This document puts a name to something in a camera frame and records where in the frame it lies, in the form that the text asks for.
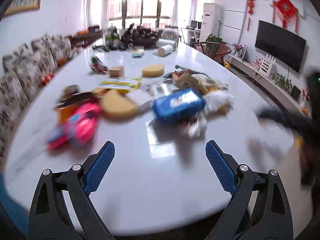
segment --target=black tv screen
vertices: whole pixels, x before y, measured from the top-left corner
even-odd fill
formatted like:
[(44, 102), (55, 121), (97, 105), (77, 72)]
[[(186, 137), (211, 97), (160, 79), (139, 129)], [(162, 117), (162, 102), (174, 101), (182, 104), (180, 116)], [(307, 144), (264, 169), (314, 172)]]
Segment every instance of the black tv screen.
[(274, 24), (259, 21), (255, 47), (299, 72), (306, 40)]

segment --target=toilet paper roll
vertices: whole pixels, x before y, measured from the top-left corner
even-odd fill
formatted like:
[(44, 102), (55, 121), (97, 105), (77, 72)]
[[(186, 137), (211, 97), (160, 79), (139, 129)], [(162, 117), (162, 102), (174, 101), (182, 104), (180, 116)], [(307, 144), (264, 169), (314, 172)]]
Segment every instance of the toilet paper roll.
[(173, 47), (171, 45), (165, 45), (158, 49), (158, 55), (161, 57), (169, 54), (170, 52), (173, 52)]
[(165, 45), (171, 45), (173, 47), (173, 50), (177, 49), (177, 43), (175, 41), (159, 39), (156, 42), (157, 48), (161, 48), (162, 46), (165, 46)]

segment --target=red hanging decoration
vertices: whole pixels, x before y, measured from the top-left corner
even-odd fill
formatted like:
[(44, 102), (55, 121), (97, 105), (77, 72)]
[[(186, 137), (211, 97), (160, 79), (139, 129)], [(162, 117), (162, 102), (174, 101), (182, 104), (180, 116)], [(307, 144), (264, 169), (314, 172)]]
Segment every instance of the red hanging decoration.
[(296, 22), (295, 32), (298, 33), (299, 24), (299, 11), (290, 2), (290, 0), (279, 0), (273, 2), (273, 19), (272, 22), (275, 23), (276, 14), (282, 21), (282, 27), (287, 28), (288, 23), (292, 21)]
[[(253, 2), (254, 2), (254, 0), (248, 0), (248, 6), (249, 6), (249, 11), (248, 11), (248, 13), (249, 13), (250, 15), (253, 14), (253, 8), (254, 8), (254, 3), (253, 3)], [(249, 31), (250, 22), (251, 22), (251, 18), (249, 17), (249, 19), (248, 19), (247, 31)]]

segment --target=yellow sponge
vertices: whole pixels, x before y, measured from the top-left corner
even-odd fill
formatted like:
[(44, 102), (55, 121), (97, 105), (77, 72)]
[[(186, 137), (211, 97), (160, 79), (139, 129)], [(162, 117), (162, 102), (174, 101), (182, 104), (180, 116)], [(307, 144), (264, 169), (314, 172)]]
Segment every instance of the yellow sponge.
[(100, 100), (100, 105), (109, 119), (126, 119), (138, 114), (137, 105), (120, 95), (118, 90), (107, 92)]
[(161, 76), (163, 73), (164, 73), (163, 64), (150, 65), (148, 67), (145, 67), (142, 70), (142, 75), (144, 77), (158, 77), (158, 76)]

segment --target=white tv stand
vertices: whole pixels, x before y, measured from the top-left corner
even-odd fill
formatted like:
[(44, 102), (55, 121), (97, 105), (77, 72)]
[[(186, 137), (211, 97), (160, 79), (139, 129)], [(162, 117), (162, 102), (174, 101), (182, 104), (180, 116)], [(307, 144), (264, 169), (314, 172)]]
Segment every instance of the white tv stand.
[(248, 76), (255, 78), (255, 80), (262, 85), (271, 95), (273, 95), (287, 110), (300, 111), (301, 108), (297, 101), (295, 101), (287, 92), (275, 85), (272, 80), (262, 75), (258, 70), (254, 69), (248, 62), (241, 61), (235, 55), (229, 54), (229, 63), (233, 64)]

